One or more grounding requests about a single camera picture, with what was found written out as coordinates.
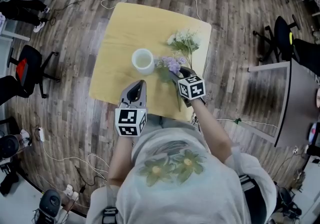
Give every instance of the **desk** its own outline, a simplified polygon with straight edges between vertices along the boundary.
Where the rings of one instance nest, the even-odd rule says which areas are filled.
[[[301,146],[308,144],[311,125],[317,122],[319,109],[316,94],[319,88],[312,75],[294,59],[288,62],[249,67],[248,72],[286,69],[286,81],[280,120],[275,136],[270,136],[250,125],[238,124],[256,135],[274,143],[274,146]]]
[[[20,35],[20,34],[16,34],[14,32],[7,31],[6,30],[7,24],[8,24],[8,22],[7,22],[6,18],[0,12],[0,39],[12,42],[13,39],[1,36],[1,35],[6,35],[6,36],[9,36],[9,37],[14,37],[14,38],[17,38],[17,39],[25,40],[27,42],[30,41],[29,37],[26,37],[26,36],[23,36],[23,35]]]
[[[148,113],[190,121],[192,107],[181,104],[181,111],[172,82],[163,83],[154,72],[143,76],[131,63],[136,49],[149,49],[154,57],[173,52],[167,39],[180,29],[197,31],[200,48],[192,55],[192,68],[198,75],[205,69],[211,25],[175,12],[143,5],[118,3],[110,18],[95,63],[89,95],[118,104],[121,92],[134,81],[146,81]]]

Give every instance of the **power outlet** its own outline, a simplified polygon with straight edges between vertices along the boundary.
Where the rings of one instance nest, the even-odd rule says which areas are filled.
[[[45,133],[45,132],[44,132],[44,129],[40,127],[40,128],[38,129],[38,131],[39,131],[40,140],[41,140],[42,142],[44,142],[44,141],[45,141],[45,139],[44,139],[44,137],[45,137],[45,136],[44,136],[44,135],[45,135],[45,134],[44,134],[44,133]]]

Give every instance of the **tabletop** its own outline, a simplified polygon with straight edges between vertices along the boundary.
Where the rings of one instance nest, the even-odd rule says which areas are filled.
[[[306,68],[291,61],[289,93],[286,113],[276,141],[277,146],[301,146],[308,144],[308,135],[313,123],[317,122],[319,109],[316,96],[319,85]]]
[[[181,29],[197,32],[201,39],[199,49],[192,54],[192,68],[201,76],[209,47],[210,24],[163,9],[118,3],[99,49],[89,95],[118,104],[123,89],[142,79],[147,83],[148,113],[189,121],[192,107],[187,108],[182,103],[179,110],[173,83],[162,82],[156,71],[143,76],[131,62],[133,52],[139,48],[150,50],[154,57],[171,56],[173,51],[167,39]]]

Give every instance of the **wooden floor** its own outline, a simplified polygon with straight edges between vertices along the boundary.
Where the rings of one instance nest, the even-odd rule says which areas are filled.
[[[52,9],[79,0],[46,0]],[[264,33],[264,27],[273,28],[277,16],[290,23],[292,14],[301,25],[301,31],[293,28],[296,38],[313,42],[312,20],[299,0],[197,0],[199,15],[212,25],[208,69],[205,76],[209,110],[217,118],[254,120],[277,125],[284,96],[285,73],[281,71],[247,73],[248,66],[258,65],[257,56],[264,45],[252,35],[253,30]],[[157,8],[196,16],[194,0],[128,0]],[[59,51],[48,68],[48,73],[61,77],[60,83],[45,81],[44,89],[49,98],[42,99],[37,86],[28,99],[13,98],[6,105],[7,115],[16,118],[20,127],[32,134],[36,125],[45,130],[45,148],[56,159],[76,156],[86,159],[97,154],[109,163],[117,141],[113,126],[115,106],[94,100],[88,96],[89,85],[112,10],[100,6],[97,0],[85,0],[59,12],[54,26],[47,24],[38,34],[31,25],[19,24],[19,33],[31,36],[27,44],[39,50],[44,57],[51,51]],[[18,56],[26,43],[14,41],[14,55]],[[222,121],[225,129],[242,150],[256,156],[271,177],[281,185],[289,185],[297,169],[304,164],[301,156],[288,160],[275,176],[281,163],[292,156],[293,148],[274,148],[269,142],[253,135],[230,121]],[[272,126],[258,125],[264,131],[274,133]],[[64,190],[72,184],[79,191],[83,182],[75,166],[84,178],[93,183],[96,175],[85,163],[73,159],[54,161],[43,151],[36,139],[22,157],[22,167],[32,182],[41,189],[51,188],[42,177],[56,188]],[[103,170],[103,161],[91,157],[93,166]],[[79,203],[89,206],[90,194],[103,185],[101,179],[88,187]],[[76,205],[86,213],[86,207]]]

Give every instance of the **floral print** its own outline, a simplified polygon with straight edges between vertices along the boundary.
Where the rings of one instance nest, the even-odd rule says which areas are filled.
[[[139,174],[147,176],[147,186],[153,186],[158,180],[172,182],[170,173],[174,165],[166,163],[165,158],[146,161],[144,165],[145,166],[140,169]]]
[[[173,173],[178,174],[177,179],[180,183],[184,183],[193,172],[199,175],[204,170],[202,165],[199,164],[203,162],[199,155],[192,153],[188,149],[184,152],[184,155],[176,156],[174,161],[176,161],[178,165],[173,170]]]
[[[204,168],[200,164],[203,162],[202,158],[190,150],[185,150],[182,154],[171,155],[157,159],[148,160],[144,162],[144,167],[139,171],[139,175],[146,176],[147,186],[153,186],[158,181],[173,182],[174,178],[178,183],[184,183],[192,173],[200,175]]]

